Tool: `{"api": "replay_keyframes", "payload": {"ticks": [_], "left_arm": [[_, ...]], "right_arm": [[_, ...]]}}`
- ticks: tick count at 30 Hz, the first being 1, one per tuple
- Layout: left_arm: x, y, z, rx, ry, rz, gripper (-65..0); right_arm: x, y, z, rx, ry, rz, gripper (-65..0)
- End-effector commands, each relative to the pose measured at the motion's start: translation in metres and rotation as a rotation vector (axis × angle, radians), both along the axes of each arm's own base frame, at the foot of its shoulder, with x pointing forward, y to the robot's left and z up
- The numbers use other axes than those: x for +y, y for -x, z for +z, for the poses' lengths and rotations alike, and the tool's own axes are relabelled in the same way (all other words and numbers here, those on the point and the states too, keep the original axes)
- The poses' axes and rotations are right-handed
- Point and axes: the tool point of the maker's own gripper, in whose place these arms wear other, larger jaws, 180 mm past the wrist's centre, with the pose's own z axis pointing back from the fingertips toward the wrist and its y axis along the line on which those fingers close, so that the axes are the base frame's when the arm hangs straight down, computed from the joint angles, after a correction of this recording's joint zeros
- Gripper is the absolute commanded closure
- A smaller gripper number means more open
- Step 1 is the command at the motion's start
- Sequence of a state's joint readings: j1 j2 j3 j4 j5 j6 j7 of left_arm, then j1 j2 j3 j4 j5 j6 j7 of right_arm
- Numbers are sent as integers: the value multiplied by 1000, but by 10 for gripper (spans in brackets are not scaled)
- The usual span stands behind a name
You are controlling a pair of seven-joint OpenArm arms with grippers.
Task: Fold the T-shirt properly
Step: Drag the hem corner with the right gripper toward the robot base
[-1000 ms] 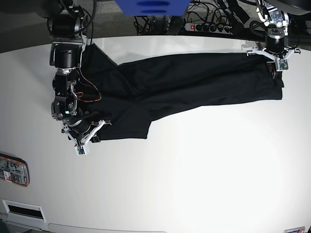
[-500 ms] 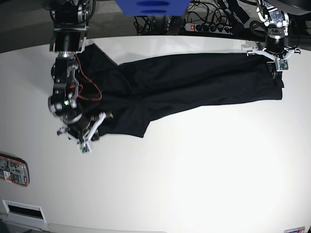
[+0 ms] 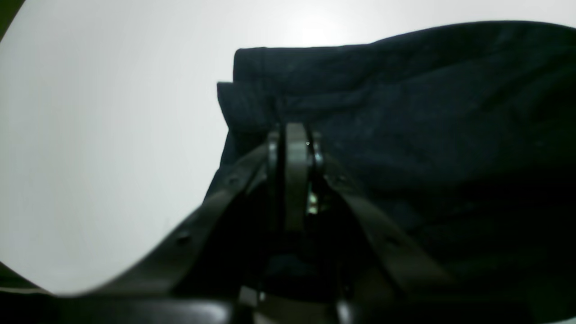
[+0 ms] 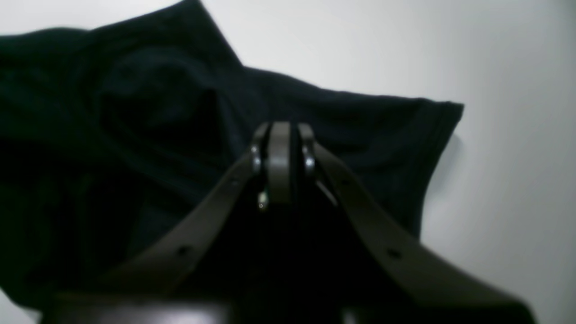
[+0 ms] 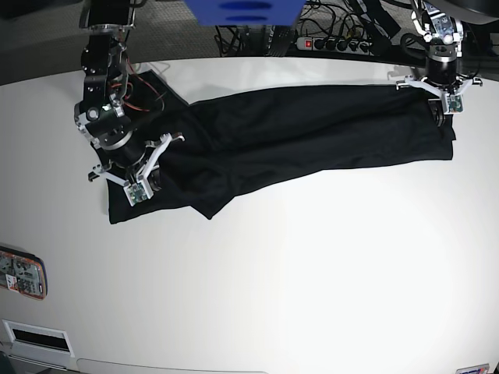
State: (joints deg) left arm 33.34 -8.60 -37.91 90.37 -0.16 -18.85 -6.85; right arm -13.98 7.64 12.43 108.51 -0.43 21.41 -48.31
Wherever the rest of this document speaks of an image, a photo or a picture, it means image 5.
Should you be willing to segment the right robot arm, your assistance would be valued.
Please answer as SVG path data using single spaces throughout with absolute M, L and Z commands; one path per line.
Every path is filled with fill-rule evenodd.
M 83 99 L 74 108 L 78 131 L 104 154 L 89 173 L 120 186 L 131 205 L 161 188 L 160 156 L 183 137 L 166 132 L 149 139 L 143 130 L 166 111 L 186 106 L 155 72 L 139 74 L 130 64 L 127 42 L 144 1 L 85 1 L 79 27 L 89 33 L 81 54 Z

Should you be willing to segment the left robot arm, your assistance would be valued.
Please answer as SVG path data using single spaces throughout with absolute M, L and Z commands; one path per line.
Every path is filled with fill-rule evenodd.
M 416 88 L 428 95 L 428 104 L 437 125 L 452 115 L 463 112 L 463 94 L 471 86 L 482 86 L 478 73 L 459 72 L 465 32 L 462 22 L 426 1 L 411 1 L 411 19 L 417 35 L 404 34 L 400 45 L 409 52 L 411 39 L 425 48 L 425 73 L 421 77 L 406 76 L 396 83 L 397 89 Z

